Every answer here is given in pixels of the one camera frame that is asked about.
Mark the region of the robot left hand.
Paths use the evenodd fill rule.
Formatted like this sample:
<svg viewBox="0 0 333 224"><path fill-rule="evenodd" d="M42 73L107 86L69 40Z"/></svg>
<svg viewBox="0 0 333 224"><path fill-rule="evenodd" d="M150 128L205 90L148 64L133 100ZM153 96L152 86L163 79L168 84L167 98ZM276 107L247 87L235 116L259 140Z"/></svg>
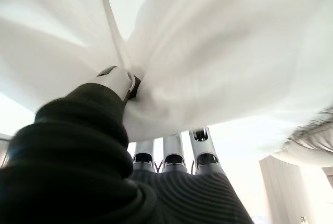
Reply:
<svg viewBox="0 0 333 224"><path fill-rule="evenodd" d="M1 223L252 223L210 157L201 175L134 169L123 114L139 83L110 67L38 110L9 142Z"/></svg>

